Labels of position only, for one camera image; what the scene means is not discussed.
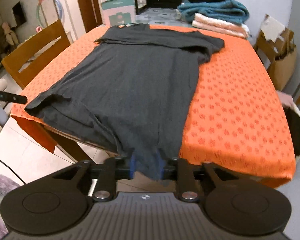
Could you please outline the dark grey long-sleeve shirt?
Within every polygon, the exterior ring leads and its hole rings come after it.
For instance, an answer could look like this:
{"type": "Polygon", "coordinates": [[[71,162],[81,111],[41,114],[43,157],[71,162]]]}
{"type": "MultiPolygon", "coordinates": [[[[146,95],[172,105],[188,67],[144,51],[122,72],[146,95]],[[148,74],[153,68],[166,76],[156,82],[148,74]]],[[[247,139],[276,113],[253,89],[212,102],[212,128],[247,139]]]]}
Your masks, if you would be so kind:
{"type": "Polygon", "coordinates": [[[109,28],[74,69],[40,93],[25,112],[85,142],[132,158],[159,180],[178,156],[199,66],[224,47],[198,31],[109,28]]]}

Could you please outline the clothes basket beside table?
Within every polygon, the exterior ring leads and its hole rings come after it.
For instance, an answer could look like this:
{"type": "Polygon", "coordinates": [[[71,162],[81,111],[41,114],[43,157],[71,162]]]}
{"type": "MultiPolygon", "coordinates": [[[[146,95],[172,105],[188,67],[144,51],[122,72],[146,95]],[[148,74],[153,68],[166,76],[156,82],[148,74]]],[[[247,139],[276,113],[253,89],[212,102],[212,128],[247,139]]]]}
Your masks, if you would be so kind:
{"type": "Polygon", "coordinates": [[[293,148],[296,159],[300,159],[300,110],[293,101],[291,95],[281,91],[276,91],[279,96],[279,100],[283,107],[290,135],[292,137],[293,148]]]}

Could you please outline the wooden chair left side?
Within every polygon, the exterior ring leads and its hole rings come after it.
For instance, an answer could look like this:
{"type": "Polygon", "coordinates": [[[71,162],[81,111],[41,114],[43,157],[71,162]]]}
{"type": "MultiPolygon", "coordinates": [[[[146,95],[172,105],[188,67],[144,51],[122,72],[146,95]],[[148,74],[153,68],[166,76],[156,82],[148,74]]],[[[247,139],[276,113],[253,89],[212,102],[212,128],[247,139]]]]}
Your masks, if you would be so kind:
{"type": "Polygon", "coordinates": [[[70,46],[61,20],[53,22],[3,58],[2,64],[24,89],[53,59],[70,46]]]}

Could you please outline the colourful hula hoop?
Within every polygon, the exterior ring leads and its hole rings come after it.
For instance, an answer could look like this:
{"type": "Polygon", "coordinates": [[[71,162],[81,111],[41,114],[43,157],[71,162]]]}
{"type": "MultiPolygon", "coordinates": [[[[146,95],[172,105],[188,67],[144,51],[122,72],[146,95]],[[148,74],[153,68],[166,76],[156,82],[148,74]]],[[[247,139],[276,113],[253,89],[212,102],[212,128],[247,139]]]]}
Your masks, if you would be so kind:
{"type": "Polygon", "coordinates": [[[64,22],[64,10],[60,0],[38,0],[36,6],[37,32],[56,20],[64,22]]]}

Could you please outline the lower pink green box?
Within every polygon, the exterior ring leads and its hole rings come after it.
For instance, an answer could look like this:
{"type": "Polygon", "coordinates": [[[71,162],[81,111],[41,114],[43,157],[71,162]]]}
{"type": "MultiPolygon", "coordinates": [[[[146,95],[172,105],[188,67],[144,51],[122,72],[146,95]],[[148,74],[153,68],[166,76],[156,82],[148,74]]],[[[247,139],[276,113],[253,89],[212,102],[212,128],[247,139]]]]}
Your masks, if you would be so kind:
{"type": "Polygon", "coordinates": [[[101,3],[102,20],[106,26],[135,23],[134,0],[113,0],[101,3]]]}

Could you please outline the pink folded towel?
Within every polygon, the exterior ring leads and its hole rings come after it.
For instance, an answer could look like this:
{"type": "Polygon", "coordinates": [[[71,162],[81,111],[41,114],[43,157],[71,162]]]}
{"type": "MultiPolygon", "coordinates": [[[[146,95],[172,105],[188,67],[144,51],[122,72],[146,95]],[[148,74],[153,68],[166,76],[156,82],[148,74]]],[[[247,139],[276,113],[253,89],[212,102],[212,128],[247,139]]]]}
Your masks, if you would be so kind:
{"type": "Polygon", "coordinates": [[[250,36],[249,28],[245,24],[235,25],[224,20],[206,17],[199,13],[195,13],[192,26],[245,39],[250,36]]]}

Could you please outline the brown paper bag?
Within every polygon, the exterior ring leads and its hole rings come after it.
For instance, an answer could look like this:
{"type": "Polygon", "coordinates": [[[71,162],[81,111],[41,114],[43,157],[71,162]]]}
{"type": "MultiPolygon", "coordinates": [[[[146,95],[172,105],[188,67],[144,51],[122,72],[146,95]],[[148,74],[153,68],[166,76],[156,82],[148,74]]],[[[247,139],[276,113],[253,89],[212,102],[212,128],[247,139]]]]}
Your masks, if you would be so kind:
{"type": "Polygon", "coordinates": [[[274,87],[282,91],[292,77],[297,48],[294,32],[275,18],[266,15],[254,45],[255,51],[262,51],[270,64],[267,73],[274,87]]]}

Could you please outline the teal knitted sweater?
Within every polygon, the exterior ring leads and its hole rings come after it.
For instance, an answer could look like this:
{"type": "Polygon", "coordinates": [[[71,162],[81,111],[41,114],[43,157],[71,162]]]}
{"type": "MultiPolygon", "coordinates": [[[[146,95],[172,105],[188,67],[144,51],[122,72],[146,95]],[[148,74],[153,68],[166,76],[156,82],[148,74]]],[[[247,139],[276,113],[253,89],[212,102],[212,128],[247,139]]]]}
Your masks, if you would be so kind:
{"type": "Polygon", "coordinates": [[[244,24],[250,16],[249,10],[236,0],[211,3],[187,2],[179,5],[177,9],[187,22],[192,22],[196,13],[209,18],[227,21],[235,25],[244,24]]]}

